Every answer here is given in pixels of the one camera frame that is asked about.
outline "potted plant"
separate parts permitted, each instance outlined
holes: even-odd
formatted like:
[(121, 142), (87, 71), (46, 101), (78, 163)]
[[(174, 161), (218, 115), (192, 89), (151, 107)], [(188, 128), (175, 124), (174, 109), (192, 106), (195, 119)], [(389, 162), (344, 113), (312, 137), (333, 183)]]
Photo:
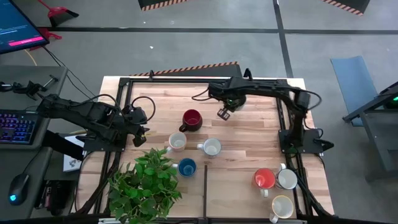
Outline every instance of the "potted plant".
[(164, 157), (166, 150), (151, 149), (135, 159), (136, 164), (125, 172), (120, 170), (109, 179), (109, 209), (116, 220), (130, 224), (149, 223), (156, 217), (169, 214), (181, 193), (176, 190), (177, 170), (171, 159)]

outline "monitor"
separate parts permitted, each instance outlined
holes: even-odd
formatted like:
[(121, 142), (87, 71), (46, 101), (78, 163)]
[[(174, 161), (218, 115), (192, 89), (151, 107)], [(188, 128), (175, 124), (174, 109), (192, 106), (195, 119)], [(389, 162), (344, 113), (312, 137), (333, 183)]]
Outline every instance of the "monitor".
[(48, 43), (11, 0), (0, 0), (0, 54)]

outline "keyboard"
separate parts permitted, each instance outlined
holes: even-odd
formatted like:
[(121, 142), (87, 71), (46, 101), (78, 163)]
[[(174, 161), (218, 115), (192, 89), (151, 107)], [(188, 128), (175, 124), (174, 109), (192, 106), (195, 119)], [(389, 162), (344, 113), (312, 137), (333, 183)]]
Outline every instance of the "keyboard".
[(0, 144), (32, 144), (41, 120), (36, 111), (0, 110)]

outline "hazard stripe tape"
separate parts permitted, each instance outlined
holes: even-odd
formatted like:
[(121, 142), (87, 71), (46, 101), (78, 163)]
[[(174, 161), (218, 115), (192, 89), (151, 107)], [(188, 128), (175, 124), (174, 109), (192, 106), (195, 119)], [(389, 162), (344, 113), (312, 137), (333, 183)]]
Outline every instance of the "hazard stripe tape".
[(188, 1), (188, 0), (169, 0), (169, 1), (164, 1), (164, 2), (160, 2), (160, 3), (142, 7), (141, 10), (148, 11), (148, 10), (157, 9), (160, 7), (171, 6), (173, 4), (178, 4), (178, 3), (186, 2), (186, 1)]
[(356, 14), (358, 16), (363, 16), (363, 13), (357, 9), (354, 9), (352, 7), (346, 6), (340, 2), (334, 1), (334, 0), (322, 0), (323, 2), (326, 2), (328, 4), (331, 4), (332, 6), (339, 7), (340, 9), (344, 9), (352, 14)]
[[(163, 70), (163, 71), (155, 72), (154, 74), (155, 75), (160, 75), (160, 74), (163, 75), (163, 74), (167, 74), (167, 73), (184, 72), (184, 71), (189, 71), (189, 70), (204, 69), (204, 68), (211, 68), (211, 67), (221, 67), (221, 66), (226, 66), (226, 65), (239, 65), (239, 64), (238, 64), (238, 62), (224, 62), (224, 63), (216, 63), (216, 64), (211, 64), (211, 65), (201, 65), (201, 66), (192, 66), (192, 67), (186, 67), (186, 68)], [(130, 75), (130, 76), (149, 76), (149, 72), (134, 74), (134, 75)]]

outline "computer mouse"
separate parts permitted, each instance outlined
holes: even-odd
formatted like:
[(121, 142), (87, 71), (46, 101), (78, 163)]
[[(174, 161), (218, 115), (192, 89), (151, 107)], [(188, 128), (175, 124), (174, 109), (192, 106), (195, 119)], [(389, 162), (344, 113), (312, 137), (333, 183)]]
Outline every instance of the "computer mouse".
[(11, 205), (20, 205), (24, 203), (27, 197), (27, 189), (29, 184), (29, 175), (19, 174), (11, 181), (10, 190), (8, 191), (8, 200)]

